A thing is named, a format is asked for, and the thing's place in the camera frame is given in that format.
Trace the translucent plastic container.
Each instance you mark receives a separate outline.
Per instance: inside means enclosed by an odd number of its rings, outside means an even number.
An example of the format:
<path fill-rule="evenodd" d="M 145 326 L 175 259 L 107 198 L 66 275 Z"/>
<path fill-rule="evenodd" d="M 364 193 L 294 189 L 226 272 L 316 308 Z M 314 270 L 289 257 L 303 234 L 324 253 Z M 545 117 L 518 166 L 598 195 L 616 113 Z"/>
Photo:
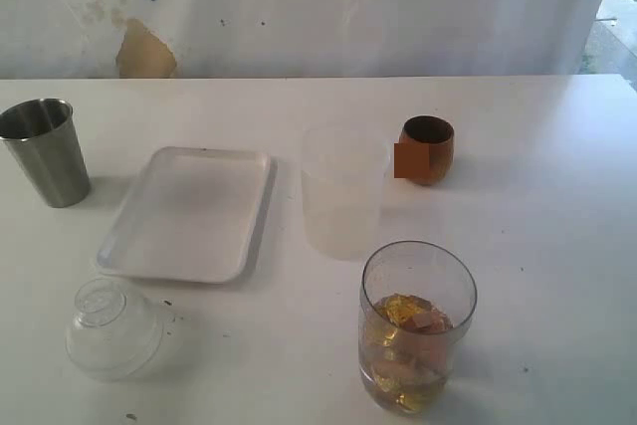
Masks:
<path fill-rule="evenodd" d="M 362 258 L 379 222 L 388 141 L 360 124 L 325 124 L 301 142 L 303 218 L 308 242 L 343 261 Z"/>

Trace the clear glass with coins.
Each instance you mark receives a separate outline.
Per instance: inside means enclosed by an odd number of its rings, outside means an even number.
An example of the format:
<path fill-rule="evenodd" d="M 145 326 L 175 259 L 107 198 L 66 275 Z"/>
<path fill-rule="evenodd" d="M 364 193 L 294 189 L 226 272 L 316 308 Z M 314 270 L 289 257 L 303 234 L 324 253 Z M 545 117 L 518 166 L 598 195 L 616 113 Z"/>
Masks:
<path fill-rule="evenodd" d="M 438 398 L 477 299 L 470 270 L 441 246 L 401 240 L 367 259 L 359 287 L 358 364 L 378 405 L 417 416 Z"/>

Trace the gold and brown chocolates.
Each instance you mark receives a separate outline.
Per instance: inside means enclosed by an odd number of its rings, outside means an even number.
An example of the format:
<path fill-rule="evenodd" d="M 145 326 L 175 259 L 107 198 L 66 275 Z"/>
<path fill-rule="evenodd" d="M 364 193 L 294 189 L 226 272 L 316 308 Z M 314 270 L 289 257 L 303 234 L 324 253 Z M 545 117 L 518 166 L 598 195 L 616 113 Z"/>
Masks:
<path fill-rule="evenodd" d="M 449 317 L 430 301 L 392 294 L 372 306 L 359 342 L 362 377 L 374 398 L 418 414 L 442 392 L 449 375 Z"/>

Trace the white rectangular tray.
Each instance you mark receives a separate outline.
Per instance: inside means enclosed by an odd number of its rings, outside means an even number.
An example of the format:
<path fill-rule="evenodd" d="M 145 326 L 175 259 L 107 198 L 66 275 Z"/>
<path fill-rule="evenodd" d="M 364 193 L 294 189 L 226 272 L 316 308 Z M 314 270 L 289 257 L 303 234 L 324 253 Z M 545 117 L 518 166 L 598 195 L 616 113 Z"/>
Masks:
<path fill-rule="evenodd" d="M 95 264 L 109 276 L 225 284 L 246 267 L 272 160 L 167 146 L 133 181 Z"/>

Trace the clear plastic dome lid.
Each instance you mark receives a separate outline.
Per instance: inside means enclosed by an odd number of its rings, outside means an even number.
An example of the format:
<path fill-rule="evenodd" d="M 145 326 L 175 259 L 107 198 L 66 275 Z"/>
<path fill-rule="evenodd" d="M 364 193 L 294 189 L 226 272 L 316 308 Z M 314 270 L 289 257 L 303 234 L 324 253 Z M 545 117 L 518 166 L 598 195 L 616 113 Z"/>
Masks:
<path fill-rule="evenodd" d="M 128 282 L 93 279 L 76 292 L 66 352 L 78 370 L 98 381 L 148 379 L 164 372 L 181 351 L 175 319 Z"/>

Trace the brown wooden cup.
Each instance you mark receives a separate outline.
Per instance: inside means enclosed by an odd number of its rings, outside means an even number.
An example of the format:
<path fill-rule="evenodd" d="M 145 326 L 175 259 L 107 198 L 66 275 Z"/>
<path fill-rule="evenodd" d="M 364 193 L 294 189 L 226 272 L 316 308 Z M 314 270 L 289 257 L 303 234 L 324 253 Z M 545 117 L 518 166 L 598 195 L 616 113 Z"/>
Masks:
<path fill-rule="evenodd" d="M 440 182 L 453 163 L 454 139 L 453 126 L 440 117 L 409 118 L 394 144 L 393 177 L 421 186 Z"/>

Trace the stainless steel cup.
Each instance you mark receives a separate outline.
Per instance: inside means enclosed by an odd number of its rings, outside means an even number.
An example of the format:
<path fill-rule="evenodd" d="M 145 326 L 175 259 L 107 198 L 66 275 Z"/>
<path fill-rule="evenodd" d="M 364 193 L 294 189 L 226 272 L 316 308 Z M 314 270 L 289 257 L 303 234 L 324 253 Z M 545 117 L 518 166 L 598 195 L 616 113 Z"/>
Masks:
<path fill-rule="evenodd" d="M 71 104 L 34 99 L 1 113 L 1 141 L 45 203 L 65 208 L 83 201 L 91 183 Z"/>

